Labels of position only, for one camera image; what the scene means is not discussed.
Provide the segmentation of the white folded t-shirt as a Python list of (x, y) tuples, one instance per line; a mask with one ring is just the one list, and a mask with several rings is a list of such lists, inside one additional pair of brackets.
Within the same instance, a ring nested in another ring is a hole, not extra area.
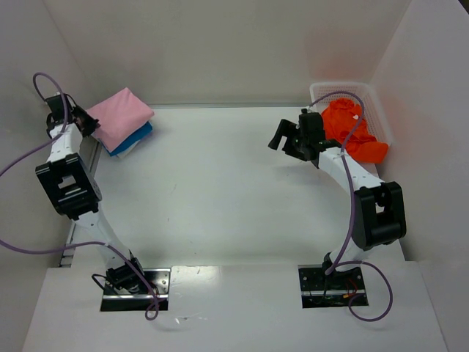
[(122, 144), (118, 146), (113, 152), (110, 152), (109, 155), (112, 158), (125, 158), (131, 151), (133, 151), (139, 144), (141, 140), (136, 141), (132, 144)]

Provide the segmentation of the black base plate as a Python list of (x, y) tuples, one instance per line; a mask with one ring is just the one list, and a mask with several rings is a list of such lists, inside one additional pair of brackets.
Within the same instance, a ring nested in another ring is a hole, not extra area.
[(140, 283), (138, 291), (130, 292), (124, 288), (116, 288), (104, 278), (104, 275), (93, 274), (92, 279), (103, 291), (100, 311), (145, 312), (148, 306), (154, 301), (152, 293), (158, 297), (159, 311), (167, 311), (169, 308), (171, 269), (145, 268), (144, 276), (152, 289), (149, 290)]
[(368, 306), (362, 271), (352, 270), (326, 276), (319, 265), (298, 267), (302, 308)]

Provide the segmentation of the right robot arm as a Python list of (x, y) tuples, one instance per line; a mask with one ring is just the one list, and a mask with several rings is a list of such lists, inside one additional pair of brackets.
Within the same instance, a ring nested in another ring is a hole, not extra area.
[(349, 229), (340, 248), (325, 255), (326, 276), (350, 271), (377, 246), (405, 237), (407, 224), (402, 187), (364, 169), (335, 139), (327, 139), (319, 113), (303, 109), (297, 123), (282, 119), (268, 147), (312, 163), (333, 178), (350, 196)]

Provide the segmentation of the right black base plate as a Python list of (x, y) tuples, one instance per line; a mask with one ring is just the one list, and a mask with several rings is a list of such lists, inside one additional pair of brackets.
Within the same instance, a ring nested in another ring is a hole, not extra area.
[(302, 308), (368, 306), (362, 271), (352, 270), (326, 276), (319, 265), (298, 267)]

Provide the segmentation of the orange crumpled t-shirt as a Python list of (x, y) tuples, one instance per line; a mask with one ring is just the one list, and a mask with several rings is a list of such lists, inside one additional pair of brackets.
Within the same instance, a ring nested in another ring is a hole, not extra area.
[[(349, 132), (355, 127), (361, 115), (361, 106), (353, 100), (339, 98), (329, 103), (322, 112), (323, 125), (327, 139), (335, 139), (343, 144)], [(388, 152), (388, 145), (379, 142), (368, 132), (365, 120), (353, 132), (345, 147), (357, 162), (380, 164)]]

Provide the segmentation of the white perforated plastic basket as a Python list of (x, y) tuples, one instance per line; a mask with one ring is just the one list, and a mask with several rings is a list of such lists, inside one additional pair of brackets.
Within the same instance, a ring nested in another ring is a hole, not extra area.
[(354, 81), (323, 81), (309, 87), (311, 101), (335, 91), (348, 91), (357, 95), (364, 104), (364, 120), (368, 132), (379, 142), (392, 145), (393, 137), (382, 104), (374, 89), (365, 83)]

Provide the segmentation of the pink t-shirt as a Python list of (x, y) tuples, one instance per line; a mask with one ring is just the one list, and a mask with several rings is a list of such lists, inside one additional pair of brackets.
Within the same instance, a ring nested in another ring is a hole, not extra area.
[(100, 125), (93, 136), (111, 153), (154, 116), (153, 110), (127, 87), (86, 112)]

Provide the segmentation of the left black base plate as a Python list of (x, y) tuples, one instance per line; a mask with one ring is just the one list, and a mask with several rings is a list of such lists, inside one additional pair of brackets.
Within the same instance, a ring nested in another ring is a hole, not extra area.
[(116, 288), (104, 278), (104, 275), (93, 274), (92, 279), (103, 291), (100, 311), (145, 312), (148, 306), (154, 301), (152, 293), (158, 297), (159, 311), (167, 311), (169, 308), (171, 269), (145, 268), (144, 276), (152, 289), (149, 290), (140, 283), (138, 291), (130, 292), (124, 288)]

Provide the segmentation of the blue folded t-shirt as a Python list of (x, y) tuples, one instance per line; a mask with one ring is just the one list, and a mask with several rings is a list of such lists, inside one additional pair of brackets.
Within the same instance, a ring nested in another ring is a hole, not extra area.
[[(151, 122), (146, 122), (144, 125), (142, 125), (138, 130), (134, 131), (131, 135), (129, 135), (128, 138), (126, 138), (122, 143), (120, 143), (118, 146), (122, 144), (132, 144), (136, 141), (143, 140), (147, 136), (149, 136), (153, 131), (153, 126)], [(109, 154), (110, 152), (113, 152), (114, 150), (110, 151), (106, 147), (104, 147), (105, 151)]]

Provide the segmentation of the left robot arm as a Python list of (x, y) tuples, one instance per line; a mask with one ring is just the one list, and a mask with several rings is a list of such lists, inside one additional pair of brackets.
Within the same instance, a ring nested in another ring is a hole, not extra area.
[(51, 110), (46, 125), (52, 145), (47, 161), (35, 169), (40, 184), (56, 212), (88, 232), (103, 258), (111, 289), (145, 293), (141, 265), (105, 218), (100, 189), (79, 154), (82, 139), (95, 132), (99, 120), (68, 94), (50, 96), (45, 102)]

